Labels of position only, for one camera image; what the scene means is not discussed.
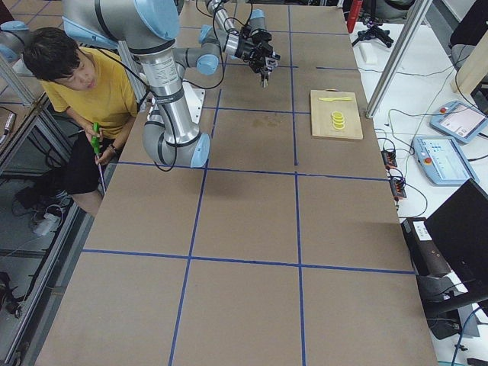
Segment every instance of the computer monitor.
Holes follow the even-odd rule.
[[[426,221],[439,252],[467,288],[467,293],[424,303],[426,316],[478,303],[488,315],[488,194],[469,179]]]

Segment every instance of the metal post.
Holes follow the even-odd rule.
[[[14,89],[23,105],[31,106],[36,98],[27,86],[18,78],[15,71],[10,67],[4,57],[0,54],[0,75],[8,85]]]
[[[413,4],[412,12],[406,20],[403,26],[402,33],[400,34],[396,46],[393,48],[393,52],[388,59],[388,62],[381,74],[380,81],[376,85],[371,100],[369,101],[368,108],[366,109],[366,117],[372,118],[380,107],[380,103],[383,100],[384,95],[387,92],[390,83],[397,72],[398,66],[406,52],[406,49],[410,41],[415,36],[417,28],[422,23],[425,13],[427,13],[432,0],[417,0]]]

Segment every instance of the man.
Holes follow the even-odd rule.
[[[41,81],[54,110],[66,112],[85,131],[73,146],[65,189],[94,217],[102,199],[97,164],[108,164],[127,141],[137,114],[133,89],[122,65],[99,50],[78,47],[63,30],[45,27],[32,35],[24,48],[26,67]],[[100,159],[90,144],[93,136],[101,140]]]

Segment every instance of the plug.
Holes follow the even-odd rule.
[[[55,216],[51,213],[44,214],[44,220],[40,221],[32,230],[34,234],[37,236],[45,236],[48,234],[49,231],[53,229],[53,227],[58,222],[58,216]]]

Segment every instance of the cutting board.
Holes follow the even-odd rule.
[[[319,98],[350,97],[350,101],[321,101]],[[312,136],[320,138],[362,140],[363,130],[359,118],[355,93],[346,91],[311,90]],[[337,130],[332,124],[332,112],[344,115],[344,128]]]

